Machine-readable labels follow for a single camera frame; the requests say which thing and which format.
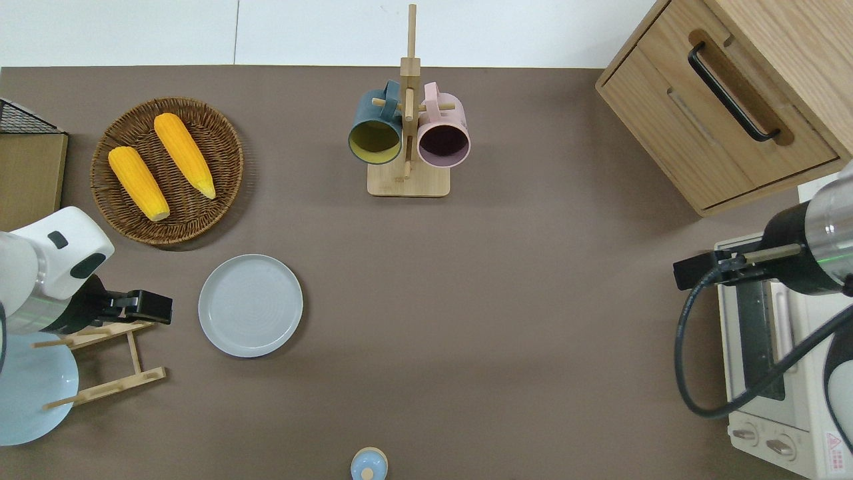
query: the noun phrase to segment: yellow corn cob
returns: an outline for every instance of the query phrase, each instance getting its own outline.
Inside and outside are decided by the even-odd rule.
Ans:
[[[159,221],[169,216],[169,205],[163,192],[136,150],[116,147],[110,150],[107,158],[121,186],[149,220]]]
[[[189,184],[207,198],[216,198],[205,157],[181,119],[175,114],[159,114],[154,117],[154,131]]]

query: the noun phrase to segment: mug handle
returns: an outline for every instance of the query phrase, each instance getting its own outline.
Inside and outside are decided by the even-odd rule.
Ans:
[[[430,122],[441,120],[441,112],[438,110],[438,83],[430,82],[424,85],[424,105],[426,117]]]
[[[390,121],[397,112],[397,104],[400,103],[400,84],[394,80],[388,80],[382,95],[385,96],[385,105],[382,106],[379,116],[383,120]]]

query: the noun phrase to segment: wicker basket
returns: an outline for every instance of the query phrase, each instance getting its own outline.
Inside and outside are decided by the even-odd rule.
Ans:
[[[154,132],[154,117],[171,112],[183,120],[213,176],[217,197],[208,199],[189,184]],[[153,222],[131,200],[110,169],[107,155],[130,146],[145,160],[171,210]],[[237,197],[243,178],[243,148],[224,115],[191,98],[155,98],[122,115],[104,132],[92,158],[91,189],[107,222],[119,233],[149,245],[172,245],[214,226]]]

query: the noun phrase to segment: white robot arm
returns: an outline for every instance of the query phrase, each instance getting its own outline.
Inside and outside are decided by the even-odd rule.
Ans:
[[[7,334],[74,333],[105,321],[171,323],[171,299],[107,291],[93,273],[115,248],[82,210],[0,232],[0,348]],[[0,353],[0,369],[3,367]]]

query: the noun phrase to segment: wooden mug stand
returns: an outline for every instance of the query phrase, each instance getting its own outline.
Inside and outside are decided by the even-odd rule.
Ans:
[[[55,345],[67,345],[71,350],[88,347],[95,343],[100,343],[110,338],[127,335],[127,342],[131,347],[131,361],[133,363],[133,375],[128,377],[113,380],[112,382],[101,383],[88,389],[80,390],[76,395],[63,398],[61,400],[52,401],[42,406],[43,410],[73,403],[75,406],[86,403],[88,401],[97,400],[108,395],[117,394],[127,389],[144,385],[145,383],[153,382],[165,378],[165,368],[158,366],[151,370],[142,371],[142,366],[139,363],[139,351],[136,349],[136,339],[133,337],[133,332],[151,326],[151,322],[136,321],[132,324],[108,324],[101,327],[89,328],[78,331],[71,335],[66,335],[59,340],[50,342],[37,342],[32,345],[33,348],[52,347]]]
[[[421,106],[421,59],[415,56],[416,6],[409,5],[409,50],[400,59],[400,103],[403,111],[403,147],[400,155],[383,165],[368,165],[368,193],[373,196],[447,196],[450,169],[427,164],[414,152]],[[374,99],[374,104],[384,101]],[[441,109],[452,108],[440,105]]]

